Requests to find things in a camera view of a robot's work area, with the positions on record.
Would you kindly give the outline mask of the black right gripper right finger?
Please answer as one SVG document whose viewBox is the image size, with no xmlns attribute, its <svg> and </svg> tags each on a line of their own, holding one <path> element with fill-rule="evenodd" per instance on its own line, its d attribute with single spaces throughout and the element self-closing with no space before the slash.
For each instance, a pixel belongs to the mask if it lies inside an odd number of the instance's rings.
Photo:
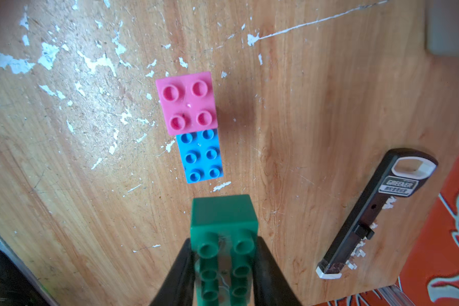
<svg viewBox="0 0 459 306">
<path fill-rule="evenodd" d="M 262 237 L 256 239 L 252 277 L 255 305 L 302 305 Z"/>
</svg>

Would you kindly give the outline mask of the green long lego brick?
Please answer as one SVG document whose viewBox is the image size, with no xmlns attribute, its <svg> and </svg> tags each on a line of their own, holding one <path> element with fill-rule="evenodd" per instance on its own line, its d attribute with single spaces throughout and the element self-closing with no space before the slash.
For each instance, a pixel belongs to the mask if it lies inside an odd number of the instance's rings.
<svg viewBox="0 0 459 306">
<path fill-rule="evenodd" d="M 190 228 L 198 305 L 247 305 L 258 218 L 249 195 L 195 198 Z"/>
</svg>

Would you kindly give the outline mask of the light blue long lego brick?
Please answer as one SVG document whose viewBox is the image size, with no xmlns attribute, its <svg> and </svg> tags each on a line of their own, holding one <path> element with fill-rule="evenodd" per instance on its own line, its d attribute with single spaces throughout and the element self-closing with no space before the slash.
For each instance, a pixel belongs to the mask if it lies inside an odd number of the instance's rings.
<svg viewBox="0 0 459 306">
<path fill-rule="evenodd" d="M 188 184 L 224 175 L 217 129 L 177 135 L 176 140 Z"/>
</svg>

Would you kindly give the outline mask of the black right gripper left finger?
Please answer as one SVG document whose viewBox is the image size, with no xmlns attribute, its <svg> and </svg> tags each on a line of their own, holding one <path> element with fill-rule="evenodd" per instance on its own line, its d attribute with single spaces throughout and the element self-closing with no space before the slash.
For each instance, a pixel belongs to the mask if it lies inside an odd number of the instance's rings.
<svg viewBox="0 0 459 306">
<path fill-rule="evenodd" d="M 191 249 L 191 240 L 187 238 L 150 306 L 192 306 L 194 283 L 194 255 Z"/>
</svg>

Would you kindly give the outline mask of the pink square lego brick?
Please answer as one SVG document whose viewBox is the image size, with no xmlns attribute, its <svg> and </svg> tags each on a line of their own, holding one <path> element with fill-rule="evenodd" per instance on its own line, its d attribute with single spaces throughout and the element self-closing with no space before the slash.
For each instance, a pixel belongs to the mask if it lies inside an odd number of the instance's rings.
<svg viewBox="0 0 459 306">
<path fill-rule="evenodd" d="M 169 135 L 218 127 L 211 72 L 158 79 L 156 88 Z"/>
</svg>

